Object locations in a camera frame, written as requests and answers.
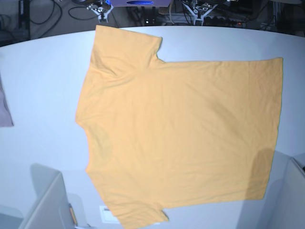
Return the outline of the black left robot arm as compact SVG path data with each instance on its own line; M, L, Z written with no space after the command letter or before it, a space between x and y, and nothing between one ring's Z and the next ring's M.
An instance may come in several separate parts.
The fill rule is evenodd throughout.
M183 14L189 25L203 26L204 19L218 6L199 0L182 0Z

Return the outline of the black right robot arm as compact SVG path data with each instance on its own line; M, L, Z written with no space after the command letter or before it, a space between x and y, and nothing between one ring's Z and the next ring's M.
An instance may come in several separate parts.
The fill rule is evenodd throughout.
M97 15L99 23L108 22L108 15L112 12L114 7L106 2L91 3L86 7L87 10L91 10Z

